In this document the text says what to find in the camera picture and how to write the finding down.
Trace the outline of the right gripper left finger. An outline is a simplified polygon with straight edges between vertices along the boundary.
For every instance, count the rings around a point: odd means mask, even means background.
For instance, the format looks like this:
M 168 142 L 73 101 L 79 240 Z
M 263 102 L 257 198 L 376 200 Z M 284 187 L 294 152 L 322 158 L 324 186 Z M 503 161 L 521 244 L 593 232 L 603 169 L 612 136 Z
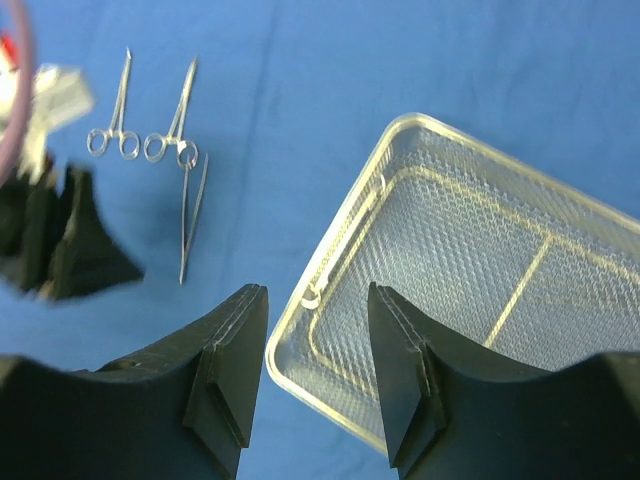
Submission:
M 1 358 L 5 479 L 233 479 L 249 445 L 268 291 L 214 310 L 96 371 Z

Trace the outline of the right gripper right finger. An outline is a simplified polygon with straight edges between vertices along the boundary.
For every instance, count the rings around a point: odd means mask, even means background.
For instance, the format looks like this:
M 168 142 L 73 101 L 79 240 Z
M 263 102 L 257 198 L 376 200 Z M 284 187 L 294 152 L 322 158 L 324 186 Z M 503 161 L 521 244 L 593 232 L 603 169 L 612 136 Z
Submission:
M 555 372 L 498 354 L 371 284 L 368 330 L 390 466 L 402 479 L 635 479 L 639 357 Z

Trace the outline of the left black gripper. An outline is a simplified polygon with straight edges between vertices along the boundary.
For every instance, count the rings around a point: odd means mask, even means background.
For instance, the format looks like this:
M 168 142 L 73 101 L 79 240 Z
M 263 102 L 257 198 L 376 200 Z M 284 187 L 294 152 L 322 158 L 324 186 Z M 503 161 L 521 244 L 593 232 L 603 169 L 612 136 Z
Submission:
M 86 297 L 144 278 L 96 207 L 92 172 L 69 164 L 64 189 L 47 170 L 1 187 L 1 280 L 48 300 Z

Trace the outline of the steel tweezers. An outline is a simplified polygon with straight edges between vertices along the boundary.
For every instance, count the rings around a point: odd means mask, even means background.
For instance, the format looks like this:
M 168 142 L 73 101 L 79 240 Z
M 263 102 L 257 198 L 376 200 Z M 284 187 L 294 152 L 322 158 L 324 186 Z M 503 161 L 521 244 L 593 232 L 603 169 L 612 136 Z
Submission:
M 190 173 L 198 165 L 198 161 L 193 159 L 183 165 L 184 177 L 181 200 L 181 259 L 178 281 L 180 285 L 185 282 L 188 268 L 189 254 L 193 244 L 196 227 L 199 220 L 199 213 L 204 196 L 205 185 L 207 181 L 209 168 L 209 155 L 206 154 L 203 160 L 202 172 L 200 175 L 200 183 L 192 209 L 189 209 L 189 182 Z

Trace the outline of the steel ring-handled forceps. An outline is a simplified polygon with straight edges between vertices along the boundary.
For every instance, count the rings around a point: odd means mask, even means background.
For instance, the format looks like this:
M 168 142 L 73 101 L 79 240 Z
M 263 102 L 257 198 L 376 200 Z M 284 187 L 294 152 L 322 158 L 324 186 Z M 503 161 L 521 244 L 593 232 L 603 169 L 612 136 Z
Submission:
M 120 155 L 125 160 L 136 159 L 140 153 L 141 142 L 139 136 L 135 132 L 124 128 L 131 62 L 131 50 L 127 47 L 110 123 L 106 128 L 90 130 L 87 135 L 87 150 L 93 156 L 102 156 L 111 142 L 118 144 Z
M 166 149 L 170 146 L 175 146 L 176 162 L 180 167 L 193 168 L 197 164 L 199 157 L 198 147 L 192 140 L 184 137 L 186 114 L 197 64 L 198 57 L 195 57 L 187 69 L 180 98 L 168 131 L 164 134 L 151 133 L 144 140 L 144 156 L 151 163 L 159 162 L 164 157 Z

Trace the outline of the wire mesh instrument tray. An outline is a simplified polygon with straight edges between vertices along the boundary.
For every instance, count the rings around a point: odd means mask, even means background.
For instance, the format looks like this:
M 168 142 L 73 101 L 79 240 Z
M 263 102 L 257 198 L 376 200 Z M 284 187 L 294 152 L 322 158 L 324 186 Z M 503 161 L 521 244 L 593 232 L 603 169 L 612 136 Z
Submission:
M 421 113 L 384 130 L 268 341 L 271 379 L 386 447 L 371 283 L 545 370 L 639 347 L 639 224 Z

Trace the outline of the blue surgical wrap cloth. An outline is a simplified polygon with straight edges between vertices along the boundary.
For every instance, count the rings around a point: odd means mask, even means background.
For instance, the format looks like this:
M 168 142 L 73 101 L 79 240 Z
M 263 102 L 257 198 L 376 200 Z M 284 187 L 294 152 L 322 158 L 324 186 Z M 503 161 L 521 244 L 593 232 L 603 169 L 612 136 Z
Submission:
M 104 220 L 142 282 L 69 303 L 1 290 L 1 349 L 95 370 L 246 283 L 276 322 L 385 127 L 422 112 L 585 194 L 639 213 L 635 1 L 32 1 L 41 61 L 81 67 L 93 112 L 51 136 L 95 171 Z M 198 61 L 185 133 L 210 158 L 179 276 L 182 174 L 102 157 L 132 64 L 125 125 L 166 130 Z

